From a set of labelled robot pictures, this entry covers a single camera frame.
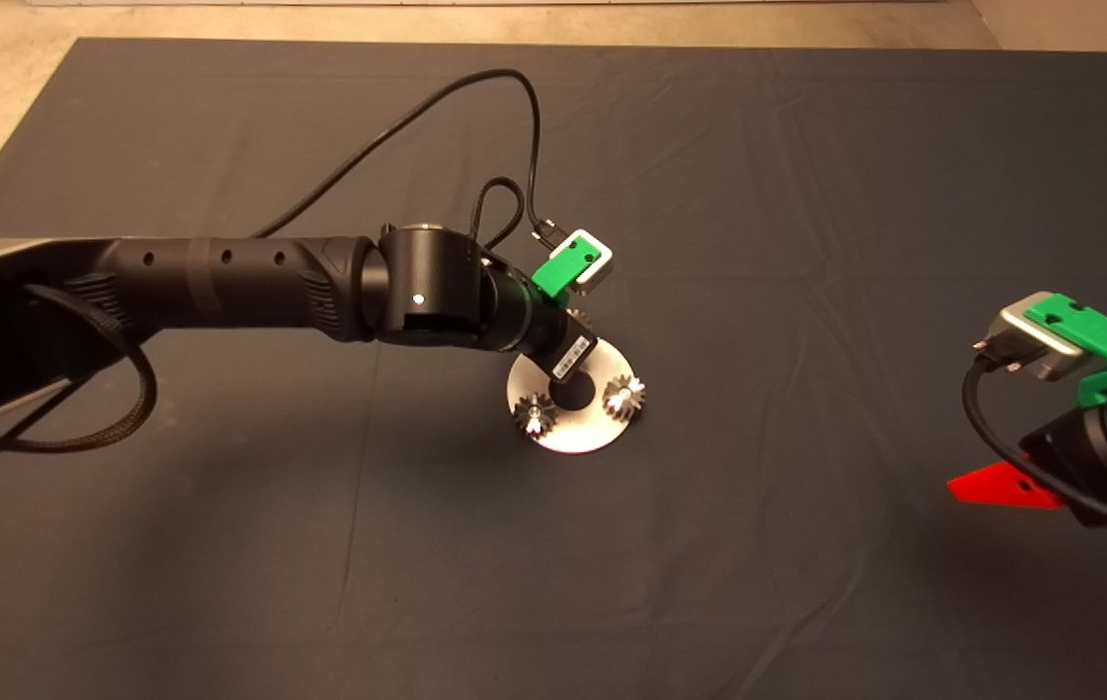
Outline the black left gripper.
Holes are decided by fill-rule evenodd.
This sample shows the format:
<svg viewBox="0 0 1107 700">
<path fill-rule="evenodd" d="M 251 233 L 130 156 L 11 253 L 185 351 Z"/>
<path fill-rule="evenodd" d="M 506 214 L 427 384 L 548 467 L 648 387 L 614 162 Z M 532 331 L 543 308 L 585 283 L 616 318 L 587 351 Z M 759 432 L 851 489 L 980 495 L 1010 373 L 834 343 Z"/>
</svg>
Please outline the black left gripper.
<svg viewBox="0 0 1107 700">
<path fill-rule="evenodd" d="M 554 344 L 536 353 L 536 367 L 554 384 L 566 384 L 599 342 L 587 313 L 566 313 L 566 323 Z"/>
</svg>

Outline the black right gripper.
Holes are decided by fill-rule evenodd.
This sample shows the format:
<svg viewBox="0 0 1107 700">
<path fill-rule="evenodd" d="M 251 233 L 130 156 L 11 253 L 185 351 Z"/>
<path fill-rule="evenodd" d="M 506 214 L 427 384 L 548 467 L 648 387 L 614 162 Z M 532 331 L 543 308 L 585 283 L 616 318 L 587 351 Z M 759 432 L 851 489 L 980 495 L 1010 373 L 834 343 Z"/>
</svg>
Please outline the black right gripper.
<svg viewBox="0 0 1107 700">
<path fill-rule="evenodd" d="M 1068 484 L 1083 496 L 1107 505 L 1107 415 L 1063 413 L 1020 439 L 1023 455 L 1043 473 Z M 1065 502 L 1011 462 L 956 475 L 946 482 L 962 504 L 1061 509 Z"/>
</svg>

